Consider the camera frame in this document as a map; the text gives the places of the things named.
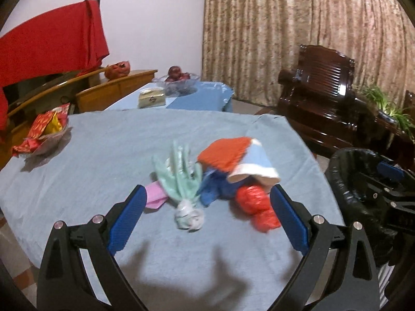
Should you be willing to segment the pink paper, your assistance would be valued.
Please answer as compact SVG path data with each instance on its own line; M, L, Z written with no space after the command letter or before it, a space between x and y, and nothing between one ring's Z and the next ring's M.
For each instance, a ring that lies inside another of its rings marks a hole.
M147 209L157 210L169 199L159 181L146 185L145 189L147 194Z

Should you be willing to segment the green rubber glove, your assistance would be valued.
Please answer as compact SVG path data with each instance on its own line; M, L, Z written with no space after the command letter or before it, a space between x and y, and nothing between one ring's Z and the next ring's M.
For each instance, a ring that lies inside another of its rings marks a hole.
M205 222L200 208L199 188L203 179L202 166L190 160L188 145L173 141L170 155L165 161L152 158L157 180L175 206L175 222L180 230L196 232Z

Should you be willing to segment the orange knitted cloth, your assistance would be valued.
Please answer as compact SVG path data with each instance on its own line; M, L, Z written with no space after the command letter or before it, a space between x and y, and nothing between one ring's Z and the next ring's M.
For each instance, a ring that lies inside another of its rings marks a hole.
M203 166L208 166L224 173L235 169L251 145L251 138L222 138L211 143L197 157Z

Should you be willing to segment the blue plastic bag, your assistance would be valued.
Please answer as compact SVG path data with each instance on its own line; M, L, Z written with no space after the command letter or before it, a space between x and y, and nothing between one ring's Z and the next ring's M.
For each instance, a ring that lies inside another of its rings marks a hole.
M228 182L227 173L215 168L207 168L198 189L197 195L204 207L208 207L217 199L233 199L243 181Z

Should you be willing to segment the black lined trash bin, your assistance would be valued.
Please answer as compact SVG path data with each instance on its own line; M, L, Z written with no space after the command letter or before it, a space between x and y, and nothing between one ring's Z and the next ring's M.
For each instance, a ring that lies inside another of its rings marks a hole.
M326 179L331 186L332 192L335 195L343 215L343 220L347 225L350 225L353 222L361 223L359 221L359 213L357 212L359 203L357 201L358 196L356 191L356 160L360 154L378 153L359 148L345 148L338 150L331 157L325 172ZM408 235L403 235L399 238L399 242L397 243L399 250L395 252L393 258L394 261L390 261L386 264L397 265L402 260L404 253L406 252L406 236Z

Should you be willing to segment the dark wooden side table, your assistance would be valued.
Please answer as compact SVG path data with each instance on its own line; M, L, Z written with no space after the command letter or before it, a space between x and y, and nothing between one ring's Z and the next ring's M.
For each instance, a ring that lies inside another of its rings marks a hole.
M414 168L414 142L397 121L366 106L359 111L353 146L385 156L402 168Z

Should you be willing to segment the potted green plant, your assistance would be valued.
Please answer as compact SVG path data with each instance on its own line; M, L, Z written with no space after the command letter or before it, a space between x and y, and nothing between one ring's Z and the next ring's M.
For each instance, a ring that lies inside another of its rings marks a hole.
M411 140L414 140L414 122L408 114L404 113L404 109L389 100L386 93L381 90L375 83L362 84L357 87L357 92L364 96L370 103L373 103L380 112L394 119L399 129L406 133Z

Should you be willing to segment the light grey-blue tablecloth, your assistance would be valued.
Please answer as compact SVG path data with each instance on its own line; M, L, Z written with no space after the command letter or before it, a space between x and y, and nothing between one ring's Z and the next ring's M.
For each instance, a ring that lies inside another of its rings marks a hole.
M69 125L50 157L12 158L1 170L1 210L35 265L55 221L79 225L106 214L150 183L152 158L168 158L173 143L188 145L195 159L221 138L258 139L293 200L343 223L318 163L283 117L154 108L86 112ZM282 229L256 231L230 201L207 207L197 232L178 229L174 210L143 214L115 257L150 310L266 310L300 261Z

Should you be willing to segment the snack tray with red packets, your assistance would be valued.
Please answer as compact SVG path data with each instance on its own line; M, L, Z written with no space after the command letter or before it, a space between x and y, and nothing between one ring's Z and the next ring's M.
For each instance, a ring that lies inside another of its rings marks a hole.
M27 137L12 147L13 157L34 157L51 152L68 129L70 104L66 103L37 115Z

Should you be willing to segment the wooden cabinet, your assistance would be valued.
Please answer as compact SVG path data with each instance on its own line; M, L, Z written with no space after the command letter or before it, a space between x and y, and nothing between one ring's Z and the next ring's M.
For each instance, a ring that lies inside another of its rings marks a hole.
M35 117L43 112L68 103L77 113L101 111L151 82L156 69L132 70L118 79L102 79L104 69L79 76L68 72L53 79L26 96L11 103L7 112L5 143L1 144L1 167L11 158L11 148L19 145Z

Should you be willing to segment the blue tablecloth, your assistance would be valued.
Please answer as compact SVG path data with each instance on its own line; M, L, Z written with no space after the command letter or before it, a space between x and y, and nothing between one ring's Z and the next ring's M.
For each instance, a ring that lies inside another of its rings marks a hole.
M140 92L156 88L156 83L147 83L136 91L113 103L106 110L131 110L139 108ZM233 113L233 89L216 81L198 81L197 91L187 96L166 97L165 104L158 108L174 110L206 110Z

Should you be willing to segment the beige patterned curtain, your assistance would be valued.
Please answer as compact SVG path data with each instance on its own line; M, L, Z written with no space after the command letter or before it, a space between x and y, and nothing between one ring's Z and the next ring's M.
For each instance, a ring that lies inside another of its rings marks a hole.
M205 0L202 76L240 100L275 105L303 44L352 58L354 82L396 103L414 90L414 24L398 0Z

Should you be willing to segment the tissue box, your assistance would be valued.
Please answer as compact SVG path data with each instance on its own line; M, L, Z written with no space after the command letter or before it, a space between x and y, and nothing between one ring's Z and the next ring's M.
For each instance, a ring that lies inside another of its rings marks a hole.
M139 93L138 108L154 108L166 105L165 89L147 88Z

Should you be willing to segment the glass fruit bowl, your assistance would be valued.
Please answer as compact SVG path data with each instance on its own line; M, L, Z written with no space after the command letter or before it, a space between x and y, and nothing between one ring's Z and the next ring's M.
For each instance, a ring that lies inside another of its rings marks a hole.
M200 76L189 72L183 72L180 66L171 66L167 75L154 78L153 83L165 91L168 97L188 96L196 92L196 84Z

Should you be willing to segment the red cloth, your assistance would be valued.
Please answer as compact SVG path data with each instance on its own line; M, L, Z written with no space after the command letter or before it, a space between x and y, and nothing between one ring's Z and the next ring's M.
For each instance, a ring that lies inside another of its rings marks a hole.
M89 85L70 81L109 55L100 2L85 0L38 15L1 37L1 131L63 103Z

